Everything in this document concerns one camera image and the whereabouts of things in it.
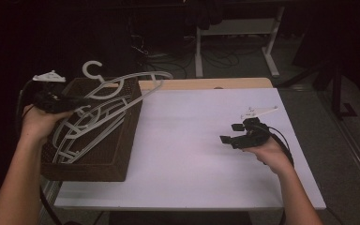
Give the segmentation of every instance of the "right hand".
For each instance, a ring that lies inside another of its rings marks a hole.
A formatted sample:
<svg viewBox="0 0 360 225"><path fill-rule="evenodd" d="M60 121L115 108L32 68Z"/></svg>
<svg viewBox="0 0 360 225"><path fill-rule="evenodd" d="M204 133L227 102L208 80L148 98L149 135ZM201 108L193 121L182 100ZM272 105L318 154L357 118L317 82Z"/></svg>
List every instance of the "right hand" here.
<svg viewBox="0 0 360 225"><path fill-rule="evenodd" d="M283 153L279 144L270 137L268 141L257 147L241 149L243 152L250 152L256 155L257 159L270 167L271 171L280 175L288 170L293 170L291 162Z"/></svg>

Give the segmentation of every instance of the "white board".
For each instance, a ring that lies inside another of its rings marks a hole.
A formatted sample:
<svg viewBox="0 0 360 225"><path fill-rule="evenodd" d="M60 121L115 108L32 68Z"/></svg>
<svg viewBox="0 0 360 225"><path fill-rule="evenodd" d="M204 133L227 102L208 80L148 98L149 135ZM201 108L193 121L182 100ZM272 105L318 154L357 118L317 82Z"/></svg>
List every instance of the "white board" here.
<svg viewBox="0 0 360 225"><path fill-rule="evenodd" d="M251 153L221 143L239 136L248 107L278 106L260 120L282 132L314 207L323 197L277 89L157 91L142 104L125 182L64 182L55 206L87 209L258 210L282 207L278 178Z"/></svg>

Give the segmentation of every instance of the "forearm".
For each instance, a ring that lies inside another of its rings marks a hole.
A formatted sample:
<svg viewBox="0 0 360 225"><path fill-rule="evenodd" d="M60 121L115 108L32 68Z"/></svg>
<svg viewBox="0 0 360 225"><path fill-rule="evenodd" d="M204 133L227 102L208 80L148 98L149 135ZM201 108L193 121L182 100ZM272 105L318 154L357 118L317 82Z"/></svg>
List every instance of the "forearm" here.
<svg viewBox="0 0 360 225"><path fill-rule="evenodd" d="M322 224L295 170L278 175L287 225Z"/></svg>
<svg viewBox="0 0 360 225"><path fill-rule="evenodd" d="M20 139L0 189L0 224L37 224L41 142Z"/></svg>

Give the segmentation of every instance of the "black device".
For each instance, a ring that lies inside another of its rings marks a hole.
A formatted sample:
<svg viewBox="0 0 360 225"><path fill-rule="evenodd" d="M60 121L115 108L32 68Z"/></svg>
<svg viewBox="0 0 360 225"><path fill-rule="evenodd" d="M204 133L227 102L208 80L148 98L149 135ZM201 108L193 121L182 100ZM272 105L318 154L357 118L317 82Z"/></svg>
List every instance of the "black device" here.
<svg viewBox="0 0 360 225"><path fill-rule="evenodd" d="M220 136L222 143L230 144L233 149L242 149L263 145L272 137L280 145L282 151L293 165L293 157L289 146L287 146L288 144L285 145L276 134L270 132L270 127L261 123L258 117L245 119L242 124L232 124L232 130L246 130L247 133L237 137Z"/></svg>
<svg viewBox="0 0 360 225"><path fill-rule="evenodd" d="M64 87L57 82L45 82L42 91L35 93L34 105L46 113L63 113L89 104L85 97L67 97Z"/></svg>

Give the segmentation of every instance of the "black cable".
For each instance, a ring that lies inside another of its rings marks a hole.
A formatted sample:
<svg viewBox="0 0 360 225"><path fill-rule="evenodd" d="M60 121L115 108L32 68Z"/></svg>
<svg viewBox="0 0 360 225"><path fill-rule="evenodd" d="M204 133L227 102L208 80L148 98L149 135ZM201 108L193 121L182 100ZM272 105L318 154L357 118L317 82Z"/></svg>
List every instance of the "black cable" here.
<svg viewBox="0 0 360 225"><path fill-rule="evenodd" d="M231 49L232 47L229 47L228 45L226 45L224 43L224 41L221 40L221 44L222 44L222 48L223 49ZM215 67L215 68L231 68L233 66L236 66L239 64L240 60L239 60L239 57L240 55L248 55L248 54L251 54L251 53L255 53L257 51L259 51L263 46L265 46L266 44L264 43L263 45L251 50L250 52L246 52L246 53L238 53L237 51L239 51L239 49L243 49L244 47L240 47L238 49L236 48L232 48L231 51L229 52L226 52L224 50L221 50L217 47L214 47L212 46L213 49L215 49L215 51L217 52L222 52L224 53L224 55L222 56L218 56L216 53L213 52L213 50L210 50L210 52L216 57L216 59L214 59L213 57L209 56L208 54L206 53L201 53L201 56L203 57L203 59L208 63L210 64L212 67ZM235 62L233 62L230 58L230 56L233 56L235 57ZM226 63L226 62L223 62L223 61L220 61L220 59L227 59L227 61L229 63Z"/></svg>
<svg viewBox="0 0 360 225"><path fill-rule="evenodd" d="M15 128L16 128L16 134L17 137L20 138L20 134L22 133L22 122L23 122L23 96L24 92L28 89L29 85L31 84L33 80L28 81L22 90L20 91L20 94L17 98L17 105L16 105L16 117L15 117Z"/></svg>
<svg viewBox="0 0 360 225"><path fill-rule="evenodd" d="M45 207L48 214L51 216L51 219L56 225L63 225L58 216L54 213L51 206L49 205L48 200L46 199L45 194L43 193L42 187L39 186L39 197L42 200L43 207Z"/></svg>
<svg viewBox="0 0 360 225"><path fill-rule="evenodd" d="M98 224L98 221L100 220L101 216L103 216L103 213L104 213L104 211L101 211L101 212L98 214L98 216L97 216L97 218L95 219L95 222L93 223L93 225Z"/></svg>
<svg viewBox="0 0 360 225"><path fill-rule="evenodd" d="M341 220L341 218L332 210L332 208L326 207L326 210L332 214L333 217L335 217L341 225L344 225L344 222Z"/></svg>
<svg viewBox="0 0 360 225"><path fill-rule="evenodd" d="M189 53L193 53L193 50L188 50L188 46L183 46L181 50L171 50L170 52L165 53L158 53L156 55L146 55L144 58L146 60L152 61L152 60L162 60L162 58L170 58L171 60L165 61L165 62L175 62L177 60L183 59L185 55Z"/></svg>
<svg viewBox="0 0 360 225"><path fill-rule="evenodd" d="M220 53L225 53L224 51L220 51L220 50L209 50L211 54L213 54L217 60L227 60L228 64L222 62L223 65L228 65L230 67L239 65L239 57L235 54L227 54L225 56L219 55Z"/></svg>
<svg viewBox="0 0 360 225"><path fill-rule="evenodd" d="M180 65L177 63L174 63L175 61L179 61L180 59L185 59L188 56L188 54L186 55L180 55L180 54L167 54L167 55L163 55L162 57L168 57L168 60L165 61L158 61L157 58L145 58L144 57L144 61L143 62L139 62L143 67L146 67L144 71L148 71L148 67L153 68L154 71L157 71L158 69L160 70L164 70L164 71L178 71L178 70L183 70L185 76L184 79L186 79L188 77L188 73L186 68L191 64L193 57L190 56L189 59L187 60L185 65ZM175 68L167 68L166 66L175 66Z"/></svg>
<svg viewBox="0 0 360 225"><path fill-rule="evenodd" d="M283 141L285 141L285 143L286 143L286 146L287 146L287 148L288 148L288 151L291 151L291 148L289 147L288 141L286 141L285 136L283 136L283 134L282 134L281 132L279 132L279 130L277 130L277 129L273 128L273 127L268 127L268 128L271 128L271 129L275 130L278 134L280 134L280 136L282 137Z"/></svg>
<svg viewBox="0 0 360 225"><path fill-rule="evenodd" d="M269 134L272 138L274 138L274 140L276 140L276 142L277 142L279 145L283 145L283 144L281 144L281 142L279 142L280 139L279 139L275 134L271 133L269 130L266 130L266 129L264 129L264 128L262 128L262 127L259 127L259 126L253 126L253 127L254 127L254 128L257 128L257 129L259 129L259 130L261 130L261 131L263 131L263 132L265 132L265 133L267 133L267 134ZM279 130L277 130L277 129L273 128L273 127L268 127L268 128L271 128L271 129L275 130L276 132L278 132L278 133L282 136L283 140L285 141L285 143L286 143L286 145L287 145L287 147L288 147L288 151L287 151L287 152L284 152L284 153L285 153L285 155L288 157L288 159L289 159L289 161L291 162L292 166L294 167L293 158L292 158L292 153L291 153L291 150L290 150L290 148L289 148L288 142L286 141L285 137L283 136L283 134L282 134L281 132L279 132ZM285 213L285 209L284 209L283 212L282 212L282 216L281 216L281 219L280 219L280 222L279 222L278 225L284 225L285 222L286 222L286 213Z"/></svg>
<svg viewBox="0 0 360 225"><path fill-rule="evenodd" d="M20 139L20 135L22 133L22 126L23 126L23 118L34 108L34 106L30 107L27 111L23 111L24 105L23 105L23 98L24 93L26 93L27 89L29 88L29 85L33 82L33 80L28 81L22 90L20 91L19 97L17 99L17 106L16 106L16 117L15 117L15 126L16 126L16 133L17 137ZM60 219L58 216L54 213L52 208L50 207L48 201L46 200L46 196L43 193L42 187L39 186L39 197L42 201L43 206L45 207L46 211L51 216L52 220L56 225L62 225Z"/></svg>
<svg viewBox="0 0 360 225"><path fill-rule="evenodd" d="M254 47L253 49L251 49L249 52L244 52L244 53L238 53L238 51L241 50L241 49L249 48L249 47L247 47L247 45L249 44L249 42L247 41L247 37L244 38L244 40L243 40L243 41L240 41L240 42L241 42L241 43L239 43L239 44L236 43L236 44L233 45L233 46L237 46L237 45L238 45L238 46L241 46L241 47L239 47L239 48L233 48L232 51L229 52L229 54L234 54L234 55L248 55L248 54L251 54L251 53L255 53L256 51L260 51L260 50L262 49L262 47L266 46L268 40L267 40L267 38L265 38L263 44L260 44L259 46ZM221 43L222 43L223 48L226 48L226 49L231 48L231 46L228 45L228 44L226 44L226 43L224 43L223 40L221 41Z"/></svg>

